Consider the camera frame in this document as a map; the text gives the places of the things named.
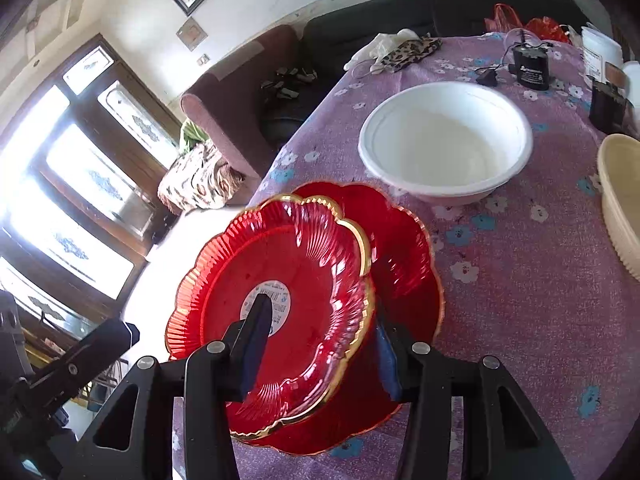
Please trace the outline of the black leather sofa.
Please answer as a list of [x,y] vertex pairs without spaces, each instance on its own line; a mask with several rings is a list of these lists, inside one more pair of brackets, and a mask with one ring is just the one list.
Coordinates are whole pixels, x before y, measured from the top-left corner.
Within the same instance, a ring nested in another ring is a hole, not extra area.
[[343,65],[379,32],[408,28],[421,36],[477,36],[486,32],[484,18],[505,3],[523,22],[548,16],[561,25],[585,25],[587,17],[574,0],[371,0],[309,21],[297,35],[291,67],[317,78],[290,81],[294,99],[265,96],[259,128],[268,143],[282,148],[343,75]]

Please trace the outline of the large white foam bowl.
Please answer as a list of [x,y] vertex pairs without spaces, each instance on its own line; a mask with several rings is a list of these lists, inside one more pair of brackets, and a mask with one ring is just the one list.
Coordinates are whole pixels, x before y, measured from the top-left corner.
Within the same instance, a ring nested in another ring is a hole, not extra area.
[[360,129],[358,153],[384,183],[425,203],[461,206],[519,174],[533,144],[529,121],[502,93],[441,81],[375,107]]

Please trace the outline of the black power adapter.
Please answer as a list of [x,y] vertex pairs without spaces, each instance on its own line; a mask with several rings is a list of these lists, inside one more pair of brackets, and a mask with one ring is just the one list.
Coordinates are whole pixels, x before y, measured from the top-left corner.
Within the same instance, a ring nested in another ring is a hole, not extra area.
[[495,68],[481,68],[476,72],[476,82],[484,87],[496,88],[498,75]]

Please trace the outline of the floral blanket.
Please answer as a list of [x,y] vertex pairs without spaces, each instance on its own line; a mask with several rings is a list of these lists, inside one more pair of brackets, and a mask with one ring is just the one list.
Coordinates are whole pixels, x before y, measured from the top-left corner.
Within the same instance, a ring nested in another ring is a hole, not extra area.
[[160,180],[157,197],[173,214],[220,209],[239,192],[245,176],[222,157],[211,140],[179,156]]

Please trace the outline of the dark jar with cork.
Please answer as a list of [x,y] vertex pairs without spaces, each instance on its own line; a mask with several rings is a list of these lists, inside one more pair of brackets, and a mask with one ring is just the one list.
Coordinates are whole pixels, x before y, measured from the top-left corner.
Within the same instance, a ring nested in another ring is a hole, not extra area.
[[604,81],[592,80],[590,122],[605,134],[622,130],[627,107],[626,75],[614,64],[604,64]]

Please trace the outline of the green cushion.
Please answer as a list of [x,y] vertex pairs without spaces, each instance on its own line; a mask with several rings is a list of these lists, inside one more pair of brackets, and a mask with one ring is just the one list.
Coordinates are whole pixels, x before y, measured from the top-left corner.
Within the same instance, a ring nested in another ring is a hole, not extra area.
[[206,143],[209,139],[208,134],[200,128],[195,122],[187,119],[180,128],[180,150],[183,153],[190,152],[198,144]]

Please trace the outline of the small red gold-rimmed plate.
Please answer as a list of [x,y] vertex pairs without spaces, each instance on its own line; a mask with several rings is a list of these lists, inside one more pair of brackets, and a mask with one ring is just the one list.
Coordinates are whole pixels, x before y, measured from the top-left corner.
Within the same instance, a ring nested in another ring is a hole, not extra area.
[[267,437],[326,404],[374,312],[369,240],[324,196],[280,195],[239,214],[182,279],[165,346],[180,360],[272,301],[269,338],[246,399],[229,403],[233,437]]

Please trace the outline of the white gloves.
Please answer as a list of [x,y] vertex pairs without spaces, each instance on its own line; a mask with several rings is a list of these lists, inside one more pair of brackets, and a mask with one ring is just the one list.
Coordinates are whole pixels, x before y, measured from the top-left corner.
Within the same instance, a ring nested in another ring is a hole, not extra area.
[[399,32],[396,32],[396,34],[379,32],[368,44],[352,56],[344,65],[344,71],[348,72],[364,62],[373,61],[373,64],[369,68],[369,73],[373,75],[380,74],[383,71],[382,59],[385,58],[386,55],[391,54],[407,41],[419,39],[420,36],[408,28],[401,29]]

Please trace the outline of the large red glass plate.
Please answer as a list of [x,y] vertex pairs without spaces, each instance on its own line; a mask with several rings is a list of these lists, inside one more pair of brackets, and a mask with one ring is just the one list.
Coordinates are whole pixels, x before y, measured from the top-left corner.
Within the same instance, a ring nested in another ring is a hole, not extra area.
[[[307,182],[293,193],[327,197],[363,228],[371,246],[375,304],[414,339],[433,342],[444,320],[445,297],[430,234],[420,218],[364,183]],[[329,401],[250,445],[292,455],[319,454],[384,424],[400,409],[378,377],[375,332],[370,332]]]

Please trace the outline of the leopard print cloth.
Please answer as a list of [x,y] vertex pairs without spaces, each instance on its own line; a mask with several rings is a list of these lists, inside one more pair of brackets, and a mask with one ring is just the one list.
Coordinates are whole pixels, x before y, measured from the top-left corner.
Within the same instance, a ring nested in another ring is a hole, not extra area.
[[442,40],[440,38],[421,37],[407,40],[372,64],[370,73],[373,75],[397,73],[434,54],[441,46]]

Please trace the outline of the red plastic bag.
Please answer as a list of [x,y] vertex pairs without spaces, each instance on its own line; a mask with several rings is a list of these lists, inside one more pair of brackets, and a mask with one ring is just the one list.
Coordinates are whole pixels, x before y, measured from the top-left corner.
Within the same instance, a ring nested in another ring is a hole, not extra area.
[[484,18],[484,23],[488,32],[510,32],[514,29],[524,29],[540,40],[553,40],[566,44],[570,42],[568,28],[553,18],[543,16],[523,22],[512,6],[505,3],[496,3],[494,15],[491,18]]

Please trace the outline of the small wall plaque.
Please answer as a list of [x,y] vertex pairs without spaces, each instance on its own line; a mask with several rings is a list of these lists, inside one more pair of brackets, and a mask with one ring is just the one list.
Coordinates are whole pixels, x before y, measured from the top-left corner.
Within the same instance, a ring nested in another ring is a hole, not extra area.
[[194,18],[188,18],[177,30],[176,36],[190,52],[194,51],[208,37],[207,32]]

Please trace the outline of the wooden glass door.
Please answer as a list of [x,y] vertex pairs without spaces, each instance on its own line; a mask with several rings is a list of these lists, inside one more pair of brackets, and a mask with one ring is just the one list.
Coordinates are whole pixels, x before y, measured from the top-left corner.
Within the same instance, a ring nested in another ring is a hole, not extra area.
[[30,92],[1,135],[1,255],[27,284],[99,322],[118,315],[166,207],[179,124],[102,36]]

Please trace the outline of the white plastic jar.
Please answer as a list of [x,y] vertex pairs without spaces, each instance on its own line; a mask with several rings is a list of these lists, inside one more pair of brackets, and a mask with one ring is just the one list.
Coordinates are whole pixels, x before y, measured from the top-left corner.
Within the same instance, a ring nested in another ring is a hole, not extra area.
[[606,74],[609,65],[622,68],[624,64],[620,44],[603,32],[588,26],[582,26],[582,58],[586,77],[602,84],[612,82]]

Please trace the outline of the purple floral tablecloth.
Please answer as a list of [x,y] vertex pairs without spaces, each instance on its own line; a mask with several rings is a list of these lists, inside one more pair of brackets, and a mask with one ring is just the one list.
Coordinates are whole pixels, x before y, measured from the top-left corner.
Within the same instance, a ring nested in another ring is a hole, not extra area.
[[[412,210],[435,237],[445,291],[436,348],[458,359],[498,356],[558,442],[576,479],[599,479],[639,416],[639,282],[618,260],[601,209],[597,152],[582,55],[551,49],[558,82],[535,92],[506,71],[498,91],[524,113],[527,166],[479,203],[447,210],[374,180],[358,151],[369,113],[432,81],[475,82],[499,61],[501,35],[442,38],[442,48],[396,74],[361,64],[342,77],[285,144],[250,206],[310,181],[367,182]],[[343,449],[294,458],[234,444],[241,478],[391,479],[407,411]]]

